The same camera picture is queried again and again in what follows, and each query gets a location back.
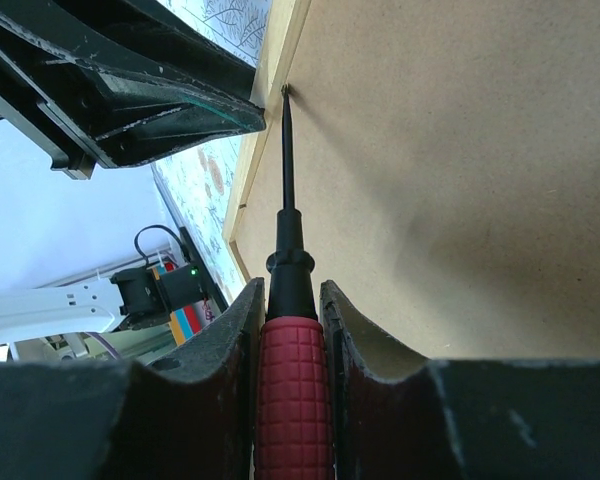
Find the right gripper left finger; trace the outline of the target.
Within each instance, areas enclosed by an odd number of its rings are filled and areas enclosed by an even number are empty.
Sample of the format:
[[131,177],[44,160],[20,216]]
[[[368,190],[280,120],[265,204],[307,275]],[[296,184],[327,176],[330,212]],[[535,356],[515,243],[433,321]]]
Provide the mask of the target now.
[[265,285],[150,365],[0,363],[0,479],[247,479]]

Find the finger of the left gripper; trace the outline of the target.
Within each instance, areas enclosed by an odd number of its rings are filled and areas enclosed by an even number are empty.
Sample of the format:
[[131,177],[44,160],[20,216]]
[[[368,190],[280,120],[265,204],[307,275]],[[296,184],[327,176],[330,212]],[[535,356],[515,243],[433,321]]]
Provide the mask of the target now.
[[251,96],[255,68],[157,1],[66,0],[58,5],[129,50],[243,100]]
[[0,120],[74,179],[266,126],[250,98],[129,50],[64,9],[0,9]]

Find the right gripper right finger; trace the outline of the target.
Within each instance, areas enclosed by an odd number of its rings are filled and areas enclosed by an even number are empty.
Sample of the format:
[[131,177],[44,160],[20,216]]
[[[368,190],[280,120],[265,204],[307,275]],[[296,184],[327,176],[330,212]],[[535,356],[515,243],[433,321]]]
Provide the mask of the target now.
[[320,288],[340,479],[600,479],[600,360],[429,359]]

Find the red black screwdriver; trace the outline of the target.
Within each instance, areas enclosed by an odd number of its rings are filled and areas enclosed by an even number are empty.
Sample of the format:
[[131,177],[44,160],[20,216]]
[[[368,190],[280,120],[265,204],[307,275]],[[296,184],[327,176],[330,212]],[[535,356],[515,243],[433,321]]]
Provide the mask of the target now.
[[282,208],[261,329],[254,467],[258,479],[331,479],[334,476],[331,406],[323,327],[316,313],[296,207],[290,88],[281,89]]

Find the wooden picture frame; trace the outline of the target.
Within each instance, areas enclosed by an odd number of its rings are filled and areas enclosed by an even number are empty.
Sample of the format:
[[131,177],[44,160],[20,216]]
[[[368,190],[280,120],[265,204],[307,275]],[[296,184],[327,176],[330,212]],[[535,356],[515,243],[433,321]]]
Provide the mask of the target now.
[[600,1],[315,1],[316,282],[429,357],[600,357]]

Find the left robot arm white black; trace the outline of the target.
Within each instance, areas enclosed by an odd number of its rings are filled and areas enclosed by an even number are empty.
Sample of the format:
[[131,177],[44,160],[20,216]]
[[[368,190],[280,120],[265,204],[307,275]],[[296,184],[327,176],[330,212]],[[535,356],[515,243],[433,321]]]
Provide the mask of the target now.
[[[262,131],[255,76],[156,1],[0,1],[0,119],[75,180]],[[200,295],[193,266],[0,294],[0,343],[153,326]]]

